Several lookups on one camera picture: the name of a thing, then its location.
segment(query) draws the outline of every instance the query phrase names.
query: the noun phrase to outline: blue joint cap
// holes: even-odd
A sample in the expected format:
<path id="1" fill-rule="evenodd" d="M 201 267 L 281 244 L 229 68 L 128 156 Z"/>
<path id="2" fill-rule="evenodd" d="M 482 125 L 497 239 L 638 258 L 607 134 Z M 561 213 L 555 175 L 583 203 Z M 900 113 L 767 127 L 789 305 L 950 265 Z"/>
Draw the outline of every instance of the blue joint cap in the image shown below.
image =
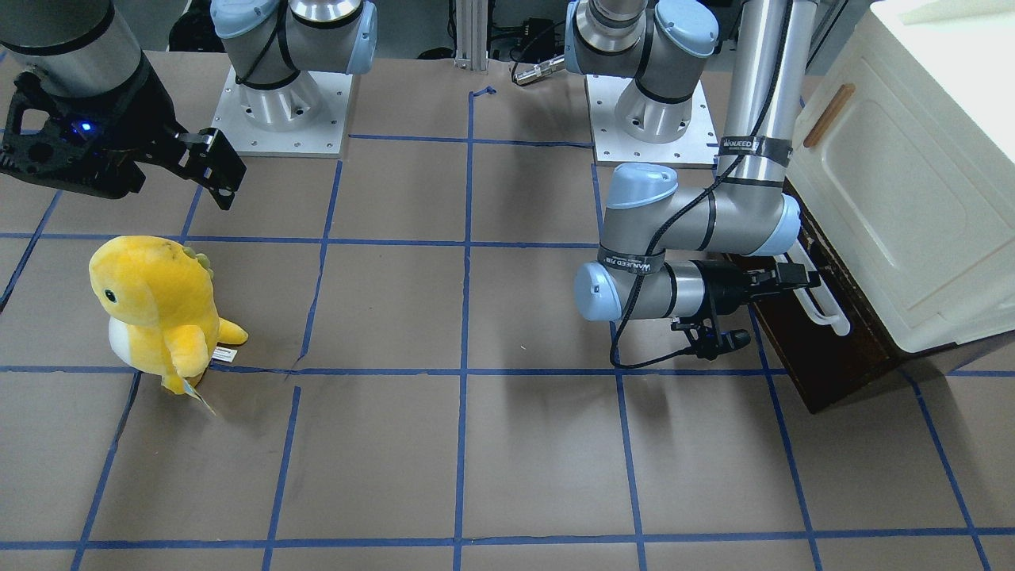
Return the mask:
<path id="1" fill-rule="evenodd" d="M 271 17 L 279 0 L 212 0 L 211 19 L 222 40 L 243 35 Z"/>
<path id="2" fill-rule="evenodd" d="M 620 319 L 620 297 L 610 272 L 599 262 L 582 264 L 574 275 L 574 304 L 589 322 Z"/>
<path id="3" fill-rule="evenodd" d="M 374 67 L 374 52 L 378 47 L 378 11 L 373 2 L 363 2 L 363 11 L 359 15 L 359 29 L 356 30 L 356 42 L 352 45 L 349 65 L 346 73 L 361 75 L 368 73 Z"/>
<path id="4" fill-rule="evenodd" d="M 692 56 L 706 58 L 716 51 L 719 22 L 696 0 L 659 0 L 656 21 L 670 41 Z"/>
<path id="5" fill-rule="evenodd" d="M 785 254 L 800 234 L 800 203 L 792 196 L 783 195 L 783 215 L 768 239 L 748 256 L 779 256 Z"/>
<path id="6" fill-rule="evenodd" d="M 578 66 L 578 52 L 574 51 L 574 10 L 578 1 L 567 3 L 567 24 L 564 26 L 564 69 L 571 73 L 582 73 Z"/>
<path id="7" fill-rule="evenodd" d="M 677 191 L 677 171 L 649 162 L 624 162 L 613 170 L 606 207 L 637 208 L 669 197 Z"/>

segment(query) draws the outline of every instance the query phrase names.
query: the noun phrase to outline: gray floor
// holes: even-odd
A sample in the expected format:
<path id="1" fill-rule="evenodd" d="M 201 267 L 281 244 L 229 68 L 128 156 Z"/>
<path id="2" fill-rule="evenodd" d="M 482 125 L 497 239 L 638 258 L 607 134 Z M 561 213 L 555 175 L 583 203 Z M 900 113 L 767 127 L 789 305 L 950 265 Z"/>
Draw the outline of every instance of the gray floor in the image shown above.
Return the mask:
<path id="1" fill-rule="evenodd" d="M 152 61 L 206 125 L 224 57 Z M 0 179 L 0 569 L 1015 568 L 1015 349 L 818 416 L 763 339 L 610 368 L 570 294 L 587 116 L 578 77 L 379 60 L 343 160 L 248 159 L 229 212 L 153 168 L 119 201 Z M 110 351 L 86 264 L 130 232 L 207 253 L 252 333 L 217 417 Z"/>

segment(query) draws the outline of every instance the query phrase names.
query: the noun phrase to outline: white tag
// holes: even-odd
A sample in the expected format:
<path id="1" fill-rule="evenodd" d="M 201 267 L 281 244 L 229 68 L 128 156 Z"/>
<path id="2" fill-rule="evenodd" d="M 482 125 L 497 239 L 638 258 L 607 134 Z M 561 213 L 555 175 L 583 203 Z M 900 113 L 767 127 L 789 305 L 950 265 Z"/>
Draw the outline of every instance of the white tag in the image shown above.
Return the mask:
<path id="1" fill-rule="evenodd" d="M 235 357 L 236 350 L 224 347 L 216 347 L 215 351 L 211 354 L 211 358 L 215 361 L 224 361 L 225 363 L 232 363 L 232 360 L 235 359 Z"/>

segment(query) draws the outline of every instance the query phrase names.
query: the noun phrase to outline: yellow plush toy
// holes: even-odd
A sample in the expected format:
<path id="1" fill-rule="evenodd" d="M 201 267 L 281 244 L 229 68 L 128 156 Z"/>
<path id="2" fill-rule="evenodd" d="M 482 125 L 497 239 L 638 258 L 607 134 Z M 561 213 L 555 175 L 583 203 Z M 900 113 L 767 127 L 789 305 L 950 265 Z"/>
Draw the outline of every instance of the yellow plush toy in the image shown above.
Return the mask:
<path id="1" fill-rule="evenodd" d="M 176 395 L 194 390 L 219 342 L 247 333 L 215 310 L 208 257 L 164 237 L 121 235 L 88 263 L 91 291 L 110 314 L 110 345 L 125 363 L 162 377 Z"/>

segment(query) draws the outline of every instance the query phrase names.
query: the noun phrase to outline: metal plate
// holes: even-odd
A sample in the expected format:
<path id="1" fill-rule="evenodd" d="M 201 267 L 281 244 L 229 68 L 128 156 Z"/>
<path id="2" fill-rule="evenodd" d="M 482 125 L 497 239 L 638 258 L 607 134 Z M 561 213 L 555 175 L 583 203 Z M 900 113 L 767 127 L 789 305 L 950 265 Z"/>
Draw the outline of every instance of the metal plate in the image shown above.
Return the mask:
<path id="1" fill-rule="evenodd" d="M 687 131 L 671 143 L 645 142 L 628 135 L 620 127 L 613 110 L 620 93 L 630 82 L 631 79 L 625 77 L 586 76 L 596 162 L 655 162 L 679 168 L 712 168 L 719 141 L 716 140 L 716 128 L 712 124 L 701 82 L 694 87 L 694 111 Z"/>
<path id="2" fill-rule="evenodd" d="M 222 96 L 215 109 L 213 127 L 225 133 L 236 153 L 245 156 L 341 157 L 352 76 L 309 72 L 321 89 L 326 108 L 309 127 L 287 132 L 266 131 L 248 119 L 235 88 L 235 70 L 229 68 Z"/>

